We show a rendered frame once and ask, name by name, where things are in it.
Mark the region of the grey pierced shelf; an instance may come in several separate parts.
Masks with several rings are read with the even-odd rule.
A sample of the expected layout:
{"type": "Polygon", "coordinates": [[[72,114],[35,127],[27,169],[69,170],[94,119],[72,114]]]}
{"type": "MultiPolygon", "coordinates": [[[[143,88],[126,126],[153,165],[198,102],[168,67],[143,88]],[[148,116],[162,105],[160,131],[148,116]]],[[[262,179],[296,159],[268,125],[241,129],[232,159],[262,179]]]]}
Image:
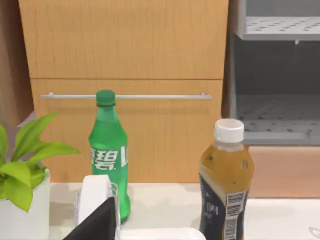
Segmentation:
{"type": "Polygon", "coordinates": [[[232,0],[233,31],[244,41],[319,41],[320,0],[232,0]]]}

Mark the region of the wooden cupboard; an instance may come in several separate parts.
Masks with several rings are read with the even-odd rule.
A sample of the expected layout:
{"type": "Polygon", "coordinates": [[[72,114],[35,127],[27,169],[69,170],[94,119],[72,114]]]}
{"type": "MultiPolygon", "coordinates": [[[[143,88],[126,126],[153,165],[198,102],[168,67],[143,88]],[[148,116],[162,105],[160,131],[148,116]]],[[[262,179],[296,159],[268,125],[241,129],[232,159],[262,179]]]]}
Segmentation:
{"type": "Polygon", "coordinates": [[[228,11],[229,0],[0,0],[0,113],[15,125],[35,112],[33,79],[223,87],[228,11]]]}

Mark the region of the pale wooden drawer front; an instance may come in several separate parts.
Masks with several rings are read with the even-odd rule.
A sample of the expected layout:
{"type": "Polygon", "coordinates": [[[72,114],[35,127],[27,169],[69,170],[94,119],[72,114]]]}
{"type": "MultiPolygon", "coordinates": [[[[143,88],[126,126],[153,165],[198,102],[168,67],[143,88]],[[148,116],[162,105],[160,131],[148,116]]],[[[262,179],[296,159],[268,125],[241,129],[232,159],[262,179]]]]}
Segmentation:
{"type": "Polygon", "coordinates": [[[250,146],[251,198],[320,198],[320,146],[250,146]]]}

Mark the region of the white rounded object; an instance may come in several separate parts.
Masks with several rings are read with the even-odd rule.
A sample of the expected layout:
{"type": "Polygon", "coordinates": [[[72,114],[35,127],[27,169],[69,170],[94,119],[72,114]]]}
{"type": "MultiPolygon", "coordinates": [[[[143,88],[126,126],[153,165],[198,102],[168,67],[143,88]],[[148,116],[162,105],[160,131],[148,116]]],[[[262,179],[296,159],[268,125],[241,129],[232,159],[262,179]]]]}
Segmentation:
{"type": "Polygon", "coordinates": [[[119,240],[206,240],[206,238],[195,228],[183,227],[121,230],[119,240]]]}

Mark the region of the grey cabinet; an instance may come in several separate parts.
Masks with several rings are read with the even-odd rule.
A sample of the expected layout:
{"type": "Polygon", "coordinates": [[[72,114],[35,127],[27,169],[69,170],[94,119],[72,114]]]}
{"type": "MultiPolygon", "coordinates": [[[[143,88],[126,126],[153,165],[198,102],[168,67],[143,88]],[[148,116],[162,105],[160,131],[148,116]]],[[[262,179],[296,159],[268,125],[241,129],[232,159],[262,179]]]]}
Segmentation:
{"type": "Polygon", "coordinates": [[[233,29],[231,1],[224,115],[238,119],[238,95],[320,95],[320,41],[242,40],[233,29]]]}

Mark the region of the grey pierced drawer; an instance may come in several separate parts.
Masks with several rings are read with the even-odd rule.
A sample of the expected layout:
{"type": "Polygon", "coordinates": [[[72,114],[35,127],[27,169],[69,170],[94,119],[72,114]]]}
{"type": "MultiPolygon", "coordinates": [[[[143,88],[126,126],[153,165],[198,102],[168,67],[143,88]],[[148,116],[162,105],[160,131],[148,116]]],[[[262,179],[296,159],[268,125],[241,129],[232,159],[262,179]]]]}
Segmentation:
{"type": "Polygon", "coordinates": [[[237,95],[249,145],[320,146],[320,95],[237,95]]]}

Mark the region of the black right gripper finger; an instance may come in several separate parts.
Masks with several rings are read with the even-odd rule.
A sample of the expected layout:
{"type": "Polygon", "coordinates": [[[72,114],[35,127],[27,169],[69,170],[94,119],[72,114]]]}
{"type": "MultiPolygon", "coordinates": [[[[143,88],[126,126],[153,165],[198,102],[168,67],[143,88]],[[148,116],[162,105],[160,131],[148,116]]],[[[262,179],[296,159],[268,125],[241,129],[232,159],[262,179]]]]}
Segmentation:
{"type": "Polygon", "coordinates": [[[63,240],[115,240],[116,201],[109,197],[63,240]]]}

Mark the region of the amber bottle with white cap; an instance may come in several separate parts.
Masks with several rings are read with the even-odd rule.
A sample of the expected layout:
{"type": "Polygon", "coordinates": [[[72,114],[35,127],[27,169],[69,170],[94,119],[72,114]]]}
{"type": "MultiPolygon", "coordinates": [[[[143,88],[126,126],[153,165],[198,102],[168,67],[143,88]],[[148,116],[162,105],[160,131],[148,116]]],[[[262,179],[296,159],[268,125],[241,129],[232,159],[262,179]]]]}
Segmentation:
{"type": "Polygon", "coordinates": [[[215,122],[213,143],[200,156],[201,215],[206,240],[244,240],[244,218],[254,162],[243,144],[244,124],[234,118],[215,122]]]}

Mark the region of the green bottle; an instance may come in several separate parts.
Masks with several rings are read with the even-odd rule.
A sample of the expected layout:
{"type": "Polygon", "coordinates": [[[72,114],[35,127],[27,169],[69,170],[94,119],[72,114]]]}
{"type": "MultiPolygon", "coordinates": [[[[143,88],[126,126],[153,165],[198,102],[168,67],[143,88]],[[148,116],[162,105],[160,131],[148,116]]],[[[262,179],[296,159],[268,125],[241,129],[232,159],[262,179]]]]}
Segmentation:
{"type": "Polygon", "coordinates": [[[94,175],[108,175],[117,185],[120,222],[131,213],[128,195],[128,137],[116,113],[116,95],[100,90],[95,95],[97,113],[89,135],[91,166],[94,175]]]}

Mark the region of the green plant in white pot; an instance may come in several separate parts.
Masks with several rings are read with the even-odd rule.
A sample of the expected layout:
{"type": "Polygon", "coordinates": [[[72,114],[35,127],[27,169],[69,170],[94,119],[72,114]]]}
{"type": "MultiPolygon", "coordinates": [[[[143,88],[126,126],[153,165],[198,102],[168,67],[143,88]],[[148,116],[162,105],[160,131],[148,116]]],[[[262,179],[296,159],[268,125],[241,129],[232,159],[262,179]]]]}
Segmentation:
{"type": "Polygon", "coordinates": [[[79,153],[64,142],[40,140],[55,116],[43,115],[21,127],[9,160],[8,135],[0,125],[0,240],[49,239],[51,176],[42,161],[79,153]]]}

